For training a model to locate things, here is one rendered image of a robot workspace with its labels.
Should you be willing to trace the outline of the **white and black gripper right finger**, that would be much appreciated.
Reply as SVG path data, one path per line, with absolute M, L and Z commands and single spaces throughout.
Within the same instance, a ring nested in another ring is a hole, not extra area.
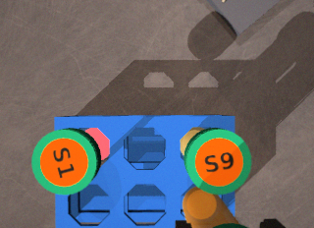
M 286 227 L 276 218 L 274 218 L 264 219 L 263 222 L 260 222 L 260 228 L 286 228 Z

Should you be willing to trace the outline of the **blue tube rack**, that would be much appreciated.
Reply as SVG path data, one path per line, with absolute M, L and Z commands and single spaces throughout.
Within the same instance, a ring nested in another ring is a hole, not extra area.
M 235 118 L 229 115 L 55 117 L 55 131 L 97 128 L 110 140 L 109 158 L 90 183 L 97 185 L 88 185 L 72 195 L 55 194 L 56 228 L 175 228 L 176 220 L 185 220 L 183 196 L 196 186 L 185 170 L 181 153 L 181 138 L 192 127 L 221 128 L 234 133 Z

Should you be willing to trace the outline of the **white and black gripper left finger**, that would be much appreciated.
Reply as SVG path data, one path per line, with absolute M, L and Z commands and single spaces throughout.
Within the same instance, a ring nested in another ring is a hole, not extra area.
M 175 228 L 192 228 L 190 223 L 187 223 L 186 220 L 176 220 Z

